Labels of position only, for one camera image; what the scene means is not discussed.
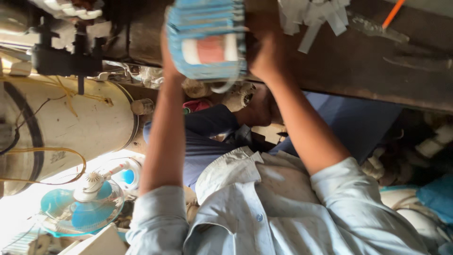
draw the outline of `blue fan blade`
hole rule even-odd
[[[91,202],[75,202],[76,209],[72,215],[72,225],[76,229],[83,230],[84,227],[92,228],[93,225],[106,220],[115,209],[115,202],[101,203],[96,201]]]
[[[73,191],[55,189],[41,199],[41,210],[52,217],[60,216],[63,210],[74,202]]]
[[[112,193],[112,186],[110,185],[110,183],[108,181],[105,181],[102,184],[101,190],[97,194],[96,200],[104,199],[104,198],[110,196],[111,193]]]

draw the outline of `shirt sleeve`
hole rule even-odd
[[[312,188],[341,232],[382,254],[427,254],[415,228],[382,204],[378,183],[349,157],[311,177]]]
[[[183,188],[152,190],[135,202],[127,254],[182,254],[188,228]]]

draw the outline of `white paper strip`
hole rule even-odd
[[[303,52],[305,54],[308,53],[322,24],[323,24],[322,21],[313,22],[313,24],[308,27],[307,32],[305,32],[304,38],[302,39],[302,43],[300,43],[298,51]]]

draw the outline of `red cloth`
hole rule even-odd
[[[206,108],[209,108],[211,107],[211,102],[209,102],[208,100],[192,100],[192,101],[188,101],[188,102],[185,102],[183,104],[183,108],[189,108],[191,112],[197,112],[197,111],[201,111],[201,110],[204,110]]]

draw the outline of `orange pencil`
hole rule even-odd
[[[387,16],[387,19],[382,24],[382,28],[383,29],[386,29],[390,25],[390,22],[392,22],[393,18],[398,13],[398,11],[400,10],[401,6],[403,5],[404,1],[406,1],[406,0],[398,0],[398,2],[396,2],[395,6],[393,6],[392,11]]]

